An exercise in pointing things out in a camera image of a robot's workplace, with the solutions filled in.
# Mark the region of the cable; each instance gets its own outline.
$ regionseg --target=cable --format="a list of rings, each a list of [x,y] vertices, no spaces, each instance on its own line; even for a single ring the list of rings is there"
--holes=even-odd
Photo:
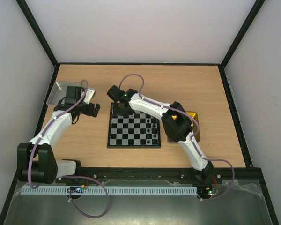
[[[110,208],[110,206],[111,206],[111,202],[110,202],[111,200],[110,200],[110,196],[108,195],[108,192],[107,192],[106,188],[104,187],[104,185],[103,185],[102,183],[100,183],[99,181],[97,181],[97,180],[95,180],[95,179],[93,179],[93,178],[90,178],[90,177],[82,177],[82,176],[63,176],[63,178],[92,180],[92,181],[96,182],[98,185],[100,185],[100,186],[104,189],[104,192],[106,193],[107,204],[106,204],[106,208],[105,208],[104,212],[101,213],[99,216],[91,216],[91,215],[89,215],[89,214],[86,214],[86,213],[82,212],[82,211],[78,208],[78,206],[77,206],[77,205],[74,203],[74,201],[71,199],[71,195],[72,195],[72,193],[73,193],[73,191],[71,191],[70,194],[69,194],[69,202],[71,202],[71,203],[73,204],[73,206],[76,208],[76,210],[77,210],[79,213],[81,213],[82,215],[84,215],[85,217],[88,217],[88,218],[99,218],[99,217],[104,216],[104,215],[108,212],[108,210],[109,210],[109,208]]]
[[[155,106],[157,106],[157,107],[161,107],[161,106],[162,106],[161,104],[158,104],[158,103],[156,103],[156,102],[152,102],[152,101],[146,99],[144,96],[142,96],[141,90],[143,89],[143,87],[144,87],[144,85],[145,85],[145,80],[144,80],[144,78],[143,78],[141,75],[139,75],[139,74],[128,74],[128,75],[124,76],[123,79],[121,80],[119,86],[118,86],[119,88],[121,88],[121,85],[122,85],[123,81],[124,81],[127,77],[129,77],[129,76],[138,76],[139,78],[141,78],[141,80],[142,80],[142,85],[141,85],[141,87],[140,87],[140,89],[139,89],[139,91],[138,91],[138,94],[139,94],[139,97],[140,97],[142,100],[144,100],[145,102],[148,102],[148,103],[150,103],[150,104],[153,104],[153,105],[155,105]],[[204,160],[206,160],[206,161],[211,161],[211,162],[222,161],[222,162],[227,163],[227,164],[231,167],[231,169],[232,169],[232,182],[231,182],[231,185],[229,186],[229,188],[228,188],[224,193],[222,193],[221,195],[219,195],[219,196],[217,196],[217,197],[211,198],[211,199],[202,199],[199,195],[198,195],[198,198],[199,198],[201,201],[203,201],[203,200],[210,201],[210,200],[218,199],[218,198],[224,196],[225,194],[227,194],[227,193],[230,191],[230,189],[232,188],[232,186],[233,186],[233,184],[234,184],[234,180],[235,180],[235,171],[234,171],[233,165],[232,165],[230,162],[228,162],[227,160],[225,160],[225,159],[209,159],[209,158],[206,158],[206,157],[202,156],[202,154],[200,153],[200,151],[198,150],[197,146],[196,146],[195,143],[194,143],[194,141],[195,141],[195,138],[194,138],[194,137],[195,137],[195,135],[200,131],[199,123],[195,120],[195,118],[191,117],[190,115],[188,115],[187,113],[185,113],[185,112],[183,112],[183,111],[181,111],[181,110],[179,110],[179,109],[175,109],[175,108],[168,107],[168,106],[163,106],[163,107],[166,108],[166,109],[173,110],[173,111],[176,111],[176,112],[178,112],[178,113],[181,113],[181,114],[187,116],[188,118],[190,118],[190,119],[192,120],[192,122],[194,122],[194,123],[197,125],[197,131],[196,131],[194,134],[191,135],[190,139],[191,139],[192,145],[194,146],[196,152],[198,153],[198,155],[199,155],[202,159],[204,159]]]
[[[74,105],[72,105],[70,108],[68,108],[67,110],[65,110],[65,111],[63,111],[62,113],[58,114],[58,115],[56,116],[56,120],[57,120],[59,117],[61,117],[62,115],[66,114],[68,111],[70,111],[70,110],[72,110],[73,108],[75,108],[75,107],[84,99],[84,97],[85,97],[85,95],[86,95],[86,92],[87,92],[87,90],[88,90],[88,88],[89,88],[89,83],[88,83],[87,80],[82,80],[82,81],[81,81],[81,85],[83,84],[83,82],[86,83],[86,87],[85,87],[85,91],[84,91],[83,95],[81,96],[81,98],[80,98]],[[41,137],[43,137],[43,136],[45,135],[45,133],[47,132],[47,130],[49,129],[49,127],[50,127],[56,120],[55,120],[55,119],[52,119],[52,120],[49,122],[49,124],[44,128],[44,130],[43,130],[42,133],[40,134]],[[29,186],[30,186],[31,189],[36,189],[36,188],[38,188],[38,186],[40,185],[40,184],[37,184],[36,186],[33,186],[33,185],[32,185],[32,182],[31,182],[31,169],[32,169],[33,156],[34,156],[34,153],[35,153],[35,151],[36,151],[36,149],[37,149],[37,146],[38,146],[39,142],[42,140],[41,137],[39,137],[38,140],[36,141],[36,143],[34,144],[34,146],[33,146],[33,148],[32,148],[32,151],[31,151],[31,154],[30,154],[29,163],[28,163],[28,183],[29,183]]]

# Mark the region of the gray wall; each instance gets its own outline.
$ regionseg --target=gray wall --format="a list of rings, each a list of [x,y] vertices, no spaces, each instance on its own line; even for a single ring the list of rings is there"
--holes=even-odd
[[[16,147],[29,141],[53,66],[15,0],[0,0],[0,213],[16,170]]]
[[[255,166],[281,224],[281,0],[266,1],[226,67]]]
[[[59,62],[221,63],[255,0],[27,0]]]

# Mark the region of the wooden table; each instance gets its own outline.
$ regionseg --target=wooden table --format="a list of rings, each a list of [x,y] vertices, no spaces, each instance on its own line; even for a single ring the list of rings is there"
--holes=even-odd
[[[108,149],[107,135],[111,99],[106,95],[112,85],[130,73],[145,79],[143,94],[149,98],[181,103],[187,111],[198,113],[201,141],[208,158],[223,158],[234,167],[244,167],[237,135],[217,66],[144,66],[144,65],[61,65],[56,81],[80,82],[87,79],[97,93],[98,117],[82,115],[70,126],[54,149],[56,160],[78,159],[84,167],[191,167],[179,144],[169,144],[161,127],[160,149]],[[138,90],[141,79],[129,77],[121,89]],[[44,124],[53,112],[48,107]],[[214,162],[215,167],[229,167]]]

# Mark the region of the chessboard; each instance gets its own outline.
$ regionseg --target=chessboard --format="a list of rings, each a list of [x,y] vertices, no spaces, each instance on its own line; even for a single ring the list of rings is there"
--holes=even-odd
[[[113,113],[111,103],[108,148],[160,148],[159,120],[144,112],[135,111],[131,116]]]

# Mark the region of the black metal frame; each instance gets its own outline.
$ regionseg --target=black metal frame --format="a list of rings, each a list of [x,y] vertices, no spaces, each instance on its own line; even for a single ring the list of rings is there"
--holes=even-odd
[[[25,17],[27,18],[29,24],[31,25],[32,29],[34,30],[38,40],[40,41],[41,45],[43,46],[45,52],[47,53],[50,61],[55,67],[55,70],[52,74],[52,79],[46,94],[46,98],[43,104],[43,108],[37,123],[35,135],[41,130],[42,124],[44,122],[44,117],[47,111],[46,101],[50,94],[50,91],[55,83],[59,67],[61,64],[75,64],[75,65],[181,65],[181,66],[218,66],[223,87],[226,93],[227,101],[230,107],[232,119],[234,122],[234,126],[236,129],[236,133],[238,136],[239,144],[241,147],[241,151],[244,157],[246,168],[235,168],[236,178],[239,180],[258,180],[261,185],[262,193],[266,199],[266,204],[272,219],[273,224],[278,225],[278,219],[274,211],[274,207],[271,202],[271,198],[269,192],[266,187],[266,183],[260,168],[253,167],[252,160],[250,157],[250,153],[244,138],[244,134],[242,131],[242,127],[239,121],[239,117],[237,114],[237,110],[232,98],[231,90],[229,87],[229,83],[227,81],[227,77],[225,74],[225,67],[229,60],[231,59],[233,53],[237,49],[238,45],[240,44],[242,38],[244,37],[245,33],[247,32],[248,28],[250,27],[251,23],[253,22],[254,18],[256,17],[257,13],[261,9],[265,0],[256,0],[255,4],[253,5],[250,13],[248,14],[246,20],[244,21],[240,31],[238,32],[236,38],[234,39],[231,47],[229,48],[226,56],[224,57],[221,64],[217,63],[58,63],[56,58],[54,57],[53,52],[51,51],[45,37],[43,36],[35,18],[32,15],[27,3],[25,0],[16,0],[19,4],[22,12],[24,13]],[[104,179],[130,179],[133,176],[133,179],[159,179],[158,176],[161,176],[164,179],[169,181],[179,181],[182,183],[192,183],[193,185],[197,186],[208,186],[209,184],[200,184],[195,180],[188,179],[187,176],[182,176],[188,173],[188,168],[82,168],[83,173],[87,174],[96,174],[99,180]],[[232,177],[232,171],[230,168],[215,168],[215,173],[221,175],[221,179],[229,180]],[[7,195],[5,204],[2,209],[2,213],[0,216],[0,225],[4,224],[4,220],[7,215],[7,211],[12,200],[13,193],[15,191],[15,186],[17,182],[17,176],[15,175],[13,182],[11,184],[9,193]]]

